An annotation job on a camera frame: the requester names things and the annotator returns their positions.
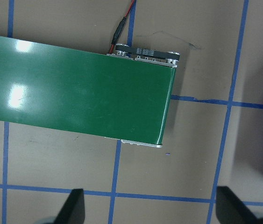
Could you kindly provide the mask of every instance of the beige floor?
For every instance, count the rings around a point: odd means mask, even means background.
[[[129,2],[15,0],[11,31],[13,38],[105,54]],[[2,36],[8,17],[9,1],[0,0]],[[10,123],[5,200],[0,121],[0,224],[2,217],[8,224],[52,221],[72,188],[86,191],[87,224],[216,224],[213,183],[229,186],[263,216],[263,106],[255,105],[263,105],[263,0],[138,0],[132,34],[133,46],[181,54],[173,95],[182,97],[171,101],[163,148],[116,149],[115,140]],[[253,104],[228,113],[236,52],[233,100]],[[209,99],[216,103],[197,102]]]

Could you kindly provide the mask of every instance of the black plastic part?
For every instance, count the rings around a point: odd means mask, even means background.
[[[84,190],[73,189],[53,224],[83,224],[84,221]]]
[[[123,19],[121,20],[121,22],[119,23],[114,35],[113,35],[113,39],[112,39],[112,44],[116,44],[118,42],[118,39],[122,33],[122,30],[125,26],[125,23],[126,23],[126,19],[127,17],[123,17]]]
[[[120,50],[120,51],[125,51],[133,55],[153,57],[153,58],[158,58],[158,59],[173,59],[173,60],[179,61],[179,58],[180,58],[180,55],[177,55],[177,54],[161,52],[161,51],[156,51],[156,50],[142,49],[142,48],[133,48],[133,47],[123,46],[123,45],[116,45],[115,49]]]
[[[217,187],[216,217],[221,224],[257,224],[256,216],[228,187]]]

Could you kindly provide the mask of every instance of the scuff mark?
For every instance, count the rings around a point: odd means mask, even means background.
[[[163,30],[161,30],[161,31],[156,31],[156,32],[154,32],[154,33],[152,33],[152,34],[149,34],[149,35],[136,35],[136,37],[150,37],[150,36],[154,36],[155,34],[165,34],[165,35],[170,36],[170,37],[172,37],[172,38],[174,38],[174,39],[178,39],[178,40],[180,40],[180,41],[183,41],[183,42],[185,42],[185,43],[187,43],[187,44],[189,45],[190,49],[193,49],[193,50],[202,50],[202,49],[203,49],[202,46],[199,46],[199,45],[197,45],[197,44],[190,43],[190,42],[188,42],[188,41],[186,41],[186,40],[184,40],[184,39],[182,39],[182,38],[180,38],[180,37],[177,37],[177,36],[175,36],[175,35],[173,35],[173,34],[170,34],[170,33],[168,33],[168,32],[165,32],[165,31],[163,31]]]

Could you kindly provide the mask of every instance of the blue tape grid line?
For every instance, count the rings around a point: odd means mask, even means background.
[[[117,189],[117,181],[118,181],[120,154],[121,154],[121,141],[117,140],[116,156],[115,156],[115,159],[114,159],[114,174],[113,174],[112,193],[111,193],[111,201],[110,201],[109,213],[108,213],[108,224],[112,224],[113,223],[114,203],[115,203],[115,198],[116,198],[116,189]]]
[[[189,102],[197,102],[197,103],[206,103],[206,104],[219,104],[219,105],[228,105],[229,101],[221,100],[221,99],[197,99],[195,97],[188,96],[177,96],[171,95],[171,99],[173,100],[181,100],[181,101],[189,101]],[[263,104],[253,104],[253,103],[243,103],[232,101],[232,106],[240,106],[240,107],[249,107],[256,109],[263,109]]]
[[[11,38],[13,37],[13,21],[14,21],[14,0],[9,0],[7,36]]]
[[[242,41],[243,41],[243,33],[244,33],[244,26],[245,26],[245,20],[246,20],[246,15],[247,15],[248,4],[249,4],[249,1],[245,0],[245,2],[243,4],[242,21],[241,21],[239,39],[238,39],[238,44],[237,44],[237,51],[236,51],[236,57],[235,57],[235,65],[234,65],[232,83],[231,83],[230,92],[229,92],[229,100],[228,101],[218,100],[218,99],[198,100],[194,97],[176,96],[176,95],[171,96],[171,99],[173,99],[173,100],[227,105],[227,112],[226,112],[226,117],[225,117],[225,122],[224,122],[224,129],[223,129],[222,140],[221,140],[221,145],[220,145],[218,163],[217,163],[216,172],[215,172],[215,178],[214,178],[214,182],[213,182],[213,190],[212,190],[211,199],[116,193],[118,171],[119,171],[119,161],[120,161],[120,153],[121,153],[121,142],[118,141],[117,147],[116,147],[112,192],[88,191],[88,190],[85,191],[86,195],[110,196],[111,197],[109,219],[108,219],[109,224],[111,224],[113,221],[114,203],[115,203],[116,197],[210,203],[209,211],[208,211],[208,217],[207,217],[207,223],[210,223],[211,214],[213,211],[213,204],[215,203],[215,200],[214,200],[215,189],[216,189],[216,186],[218,183],[218,178],[219,178],[219,173],[220,173],[220,166],[221,166],[223,150],[224,150],[226,136],[227,136],[227,127],[228,127],[228,123],[229,123],[229,119],[230,119],[231,107],[232,106],[241,106],[241,107],[263,109],[262,104],[242,103],[242,102],[233,101],[233,95],[234,95],[234,91],[235,91],[235,84],[236,84],[238,66],[239,66],[239,61],[240,61],[240,53],[241,53],[241,47],[242,47]],[[133,29],[134,29],[134,21],[135,21],[135,7],[136,7],[136,3],[134,4],[134,6],[131,9],[130,18],[129,18],[128,39],[127,39],[127,44],[129,46],[132,46]],[[14,23],[14,0],[9,0],[8,29],[7,29],[7,36],[8,37],[13,37],[13,23]],[[4,152],[3,152],[3,182],[2,182],[3,184],[0,184],[0,189],[2,189],[2,223],[3,224],[7,223],[7,189],[31,190],[31,191],[41,191],[41,192],[56,192],[56,193],[70,193],[71,192],[71,189],[8,185],[7,184],[8,135],[9,135],[9,123],[5,122],[4,123]],[[246,205],[263,206],[262,202],[244,202],[244,203]]]
[[[224,148],[225,148],[225,143],[226,143],[226,138],[227,138],[227,131],[228,131],[229,120],[230,120],[230,115],[231,115],[231,108],[232,108],[232,103],[233,103],[233,96],[234,96],[234,91],[235,91],[237,72],[238,72],[238,67],[239,67],[239,61],[240,61],[240,55],[241,55],[241,49],[242,49],[242,41],[243,41],[243,35],[244,35],[244,27],[245,27],[245,22],[246,22],[247,13],[248,13],[248,6],[249,6],[249,0],[244,0],[243,8],[242,8],[242,19],[240,23],[238,43],[237,43],[237,49],[236,49],[236,55],[235,55],[235,63],[234,63],[234,69],[233,69],[233,75],[232,75],[232,82],[230,86],[229,99],[228,99],[228,104],[227,104],[227,112],[226,112],[224,128],[223,128],[223,133],[222,133],[221,142],[220,142],[219,156],[218,156],[216,169],[215,169],[213,187],[212,187],[212,192],[211,192],[211,202],[209,204],[209,210],[208,210],[207,221],[206,221],[207,224],[210,224],[211,222],[213,205],[214,205],[214,200],[215,200],[215,195],[216,195],[216,188],[219,182],[220,168],[221,168],[221,163],[223,159]]]
[[[127,36],[127,45],[128,46],[132,46],[133,27],[135,24],[135,8],[136,8],[136,1],[133,4],[132,8],[130,9],[129,27],[128,27],[128,36]]]
[[[127,36],[128,46],[132,46],[133,28],[135,24],[135,8],[136,8],[136,1],[134,5],[132,6],[130,10],[130,15],[129,15],[129,26],[128,26],[128,36]],[[116,155],[115,155],[115,160],[114,160],[112,194],[111,194],[109,213],[108,213],[108,224],[113,223],[114,204],[115,204],[115,199],[116,199],[116,189],[117,189],[117,180],[118,180],[119,163],[120,163],[120,153],[121,153],[121,141],[117,140]]]
[[[1,223],[7,223],[7,179],[8,179],[9,122],[4,122],[4,151],[2,165],[2,214]]]
[[[65,193],[69,194],[71,189],[62,188],[45,188],[45,187],[33,187],[33,186],[21,186],[21,185],[7,185],[7,189],[11,190],[27,190],[27,191],[39,191],[39,192],[52,192],[52,193]],[[85,195],[94,196],[106,196],[111,197],[112,192],[105,191],[91,191],[85,190]],[[141,195],[141,194],[129,194],[129,193],[115,193],[115,197],[124,198],[138,198],[149,200],[164,200],[164,201],[177,201],[177,202],[196,202],[196,203],[215,203],[214,200],[206,198],[192,198],[192,197],[174,197],[174,196],[159,196],[159,195]],[[263,202],[244,202],[246,205],[263,206]]]

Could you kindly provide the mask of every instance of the electrical cable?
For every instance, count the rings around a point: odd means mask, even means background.
[[[125,14],[125,16],[123,17],[123,19],[122,19],[121,22],[119,23],[119,25],[118,25],[118,27],[117,27],[114,35],[113,35],[113,39],[112,39],[112,43],[111,43],[111,48],[110,48],[110,50],[109,50],[109,52],[108,52],[109,54],[112,54],[112,53],[113,53],[114,47],[115,47],[116,43],[118,42],[118,39],[119,39],[119,37],[120,37],[120,35],[121,35],[122,31],[123,31],[123,28],[124,28],[124,26],[125,26],[126,19],[127,19],[128,15],[129,15],[129,13],[130,13],[130,10],[131,10],[132,6],[134,5],[135,1],[136,1],[136,0],[132,0],[132,1],[131,1],[130,6],[129,6],[129,8],[128,8],[126,14]]]

